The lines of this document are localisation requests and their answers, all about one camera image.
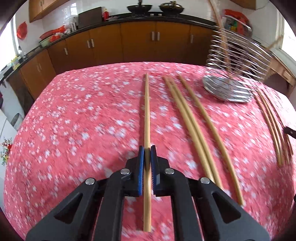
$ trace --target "table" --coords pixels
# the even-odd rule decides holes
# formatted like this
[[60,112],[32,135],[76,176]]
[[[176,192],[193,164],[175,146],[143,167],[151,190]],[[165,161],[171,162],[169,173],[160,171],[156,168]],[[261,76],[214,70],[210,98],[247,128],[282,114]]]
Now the table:
[[[187,177],[204,176],[189,133],[162,80],[182,74],[207,109],[232,158],[252,215],[271,236],[282,229],[295,195],[294,161],[277,167],[272,138],[256,103],[221,102],[203,88],[205,67],[175,63],[124,63],[56,76],[38,97],[15,138],[5,178],[6,216],[25,238],[28,230],[88,177],[103,179],[124,167],[144,144],[144,81],[150,79],[151,144]],[[187,94],[181,83],[177,83]],[[296,112],[282,94],[266,90],[284,125]],[[213,153],[225,192],[232,179],[199,110],[192,106]],[[295,140],[290,138],[295,149]],[[142,198],[127,197],[122,240],[173,240],[169,197],[152,197],[152,232],[142,229]]]

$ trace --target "metal rivet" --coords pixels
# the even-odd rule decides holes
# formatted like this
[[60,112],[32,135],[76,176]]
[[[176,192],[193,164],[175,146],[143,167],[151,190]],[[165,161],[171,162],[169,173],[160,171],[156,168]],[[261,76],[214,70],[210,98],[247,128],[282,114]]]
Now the metal rivet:
[[207,177],[202,177],[200,179],[200,182],[203,183],[203,184],[209,184],[210,183],[210,180]]
[[120,173],[122,174],[122,175],[127,175],[127,174],[129,174],[129,169],[127,169],[127,168],[123,168],[123,169],[121,169],[120,170]]
[[174,174],[175,170],[173,168],[166,168],[165,173],[166,174]]
[[95,182],[95,180],[93,178],[88,178],[85,180],[85,184],[86,185],[93,185]]

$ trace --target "black countertop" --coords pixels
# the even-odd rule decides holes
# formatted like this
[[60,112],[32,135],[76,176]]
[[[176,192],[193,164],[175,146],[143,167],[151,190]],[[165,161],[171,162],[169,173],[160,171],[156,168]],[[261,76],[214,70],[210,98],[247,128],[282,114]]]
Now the black countertop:
[[198,18],[190,15],[185,15],[185,14],[179,14],[177,17],[171,17],[171,16],[159,16],[159,14],[163,14],[162,12],[148,12],[150,16],[132,16],[131,13],[123,13],[123,14],[118,14],[118,15],[113,15],[112,17],[118,17],[116,20],[110,20],[110,21],[105,21],[97,24],[93,24],[84,28],[80,28],[74,32],[71,32],[60,39],[50,43],[46,47],[42,48],[40,46],[36,47],[33,49],[31,52],[28,54],[34,52],[30,57],[26,58],[23,60],[23,62],[14,70],[12,71],[6,78],[2,79],[0,81],[0,85],[3,83],[4,80],[8,80],[10,76],[12,76],[15,72],[17,72],[22,66],[24,66],[28,61],[30,61],[32,58],[34,58],[38,53],[41,51],[49,48],[50,46],[56,44],[57,42],[68,38],[72,35],[90,30],[92,28],[98,28],[101,26],[109,25],[109,24],[117,24],[117,23],[125,23],[125,22],[133,22],[133,21],[162,21],[162,22],[173,22],[173,23],[184,23],[184,24],[190,24],[190,25],[196,25],[196,26],[202,26],[206,28],[215,28],[215,22],[209,21],[207,19],[203,18]]

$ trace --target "red plastic bag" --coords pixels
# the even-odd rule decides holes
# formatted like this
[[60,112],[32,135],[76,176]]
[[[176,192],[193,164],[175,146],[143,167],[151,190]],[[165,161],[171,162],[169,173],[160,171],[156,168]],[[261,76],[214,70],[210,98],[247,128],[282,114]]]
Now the red plastic bag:
[[17,37],[20,40],[24,40],[25,37],[27,36],[27,33],[28,33],[27,24],[26,24],[26,22],[23,22],[17,28]]

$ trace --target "dish rack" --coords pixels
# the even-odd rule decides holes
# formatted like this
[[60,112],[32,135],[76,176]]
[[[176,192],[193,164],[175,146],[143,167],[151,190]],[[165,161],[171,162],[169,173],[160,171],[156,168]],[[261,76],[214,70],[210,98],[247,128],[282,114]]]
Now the dish rack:
[[211,42],[205,89],[224,101],[250,102],[252,89],[244,78],[262,82],[271,56],[252,39],[227,29],[217,27]]

